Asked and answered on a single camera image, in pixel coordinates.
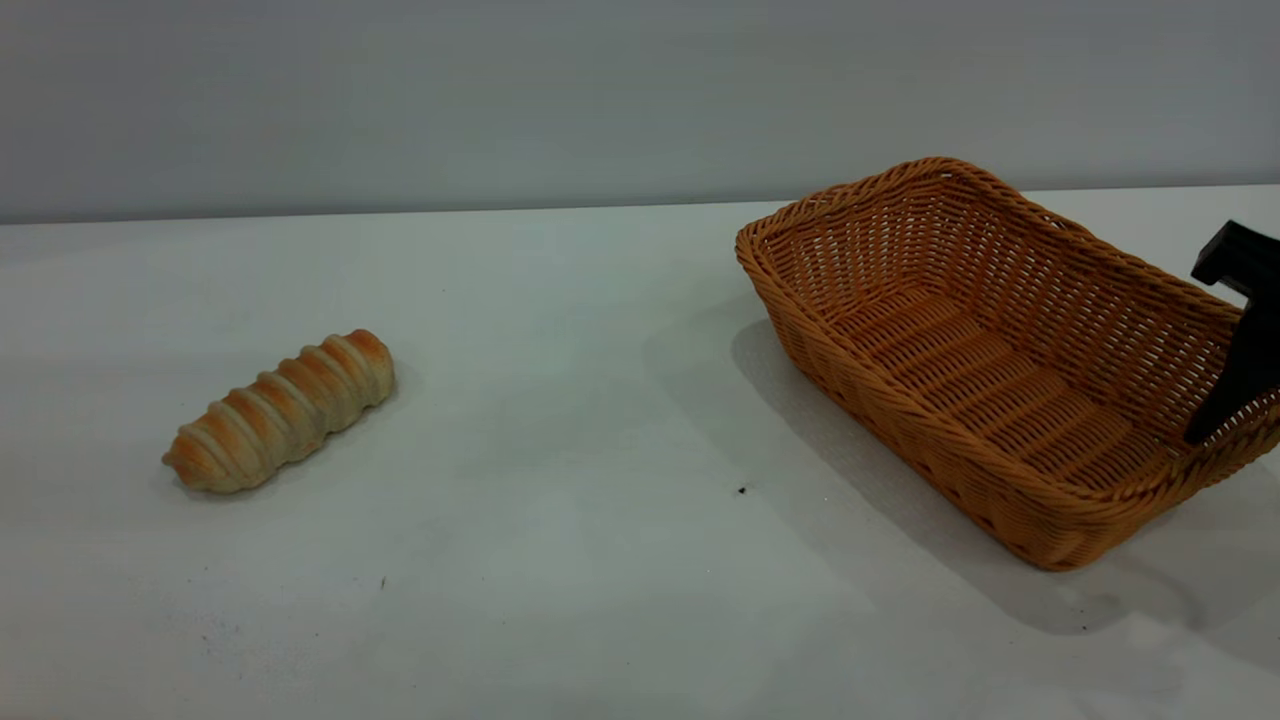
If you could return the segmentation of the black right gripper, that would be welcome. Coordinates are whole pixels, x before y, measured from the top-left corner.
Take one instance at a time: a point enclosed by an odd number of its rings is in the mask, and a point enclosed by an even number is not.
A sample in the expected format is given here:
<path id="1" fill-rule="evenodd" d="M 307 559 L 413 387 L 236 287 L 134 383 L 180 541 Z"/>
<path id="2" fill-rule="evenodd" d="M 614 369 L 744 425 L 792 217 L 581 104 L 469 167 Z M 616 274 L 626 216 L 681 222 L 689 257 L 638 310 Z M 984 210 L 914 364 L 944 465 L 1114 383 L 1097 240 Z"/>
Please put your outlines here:
<path id="1" fill-rule="evenodd" d="M 1225 284 L 1249 300 L 1222 370 L 1184 430 L 1204 442 L 1231 416 L 1279 384 L 1279 240 L 1228 220 L 1199 251 L 1190 275 Z"/>

